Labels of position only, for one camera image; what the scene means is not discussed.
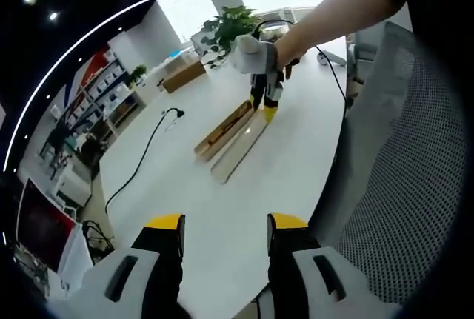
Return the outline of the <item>person's right hand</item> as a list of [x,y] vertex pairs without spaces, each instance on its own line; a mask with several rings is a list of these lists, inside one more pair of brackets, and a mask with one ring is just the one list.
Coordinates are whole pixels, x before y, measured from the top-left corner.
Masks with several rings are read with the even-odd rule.
[[290,79],[293,67],[300,62],[306,54],[307,49],[291,47],[288,43],[277,41],[275,43],[277,52],[277,69],[284,75],[284,79]]

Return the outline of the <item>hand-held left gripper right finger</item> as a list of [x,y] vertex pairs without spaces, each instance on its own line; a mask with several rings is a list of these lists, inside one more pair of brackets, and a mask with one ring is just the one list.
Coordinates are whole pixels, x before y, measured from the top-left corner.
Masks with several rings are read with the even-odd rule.
[[268,278],[276,318],[383,318],[384,304],[365,275],[332,247],[311,238],[308,224],[267,215]]

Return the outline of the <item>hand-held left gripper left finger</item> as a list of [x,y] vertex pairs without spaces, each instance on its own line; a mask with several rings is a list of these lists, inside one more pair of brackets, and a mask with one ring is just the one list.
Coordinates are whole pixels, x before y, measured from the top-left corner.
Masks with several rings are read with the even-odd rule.
[[178,303],[183,277],[184,215],[155,218],[132,246],[116,249],[84,275],[80,318],[185,318]]

